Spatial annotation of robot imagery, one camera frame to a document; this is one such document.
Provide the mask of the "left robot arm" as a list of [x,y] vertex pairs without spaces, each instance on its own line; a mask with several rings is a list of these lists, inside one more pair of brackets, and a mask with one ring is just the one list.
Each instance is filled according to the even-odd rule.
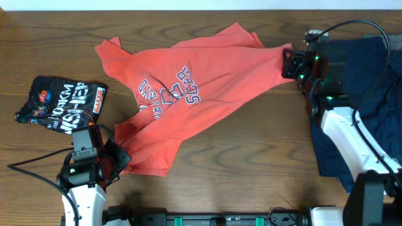
[[61,225],[132,225],[131,211],[123,205],[104,210],[106,188],[120,179],[131,157],[116,142],[103,141],[101,127],[92,125],[72,131],[73,151],[67,154],[57,184],[64,216]]

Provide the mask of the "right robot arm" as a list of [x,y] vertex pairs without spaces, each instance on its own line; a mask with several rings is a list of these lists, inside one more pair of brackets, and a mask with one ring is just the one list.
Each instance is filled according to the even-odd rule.
[[375,141],[342,90],[347,62],[330,58],[324,45],[284,49],[282,76],[296,80],[308,115],[335,144],[354,187],[344,207],[310,207],[300,225],[401,225],[401,165]]

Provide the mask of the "red soccer t-shirt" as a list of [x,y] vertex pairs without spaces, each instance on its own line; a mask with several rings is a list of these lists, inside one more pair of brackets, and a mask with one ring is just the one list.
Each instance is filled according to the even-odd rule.
[[282,54],[289,48],[267,48],[239,24],[135,54],[119,38],[97,45],[105,73],[132,91],[139,109],[114,127],[131,157],[125,172],[166,176],[182,142],[286,83]]

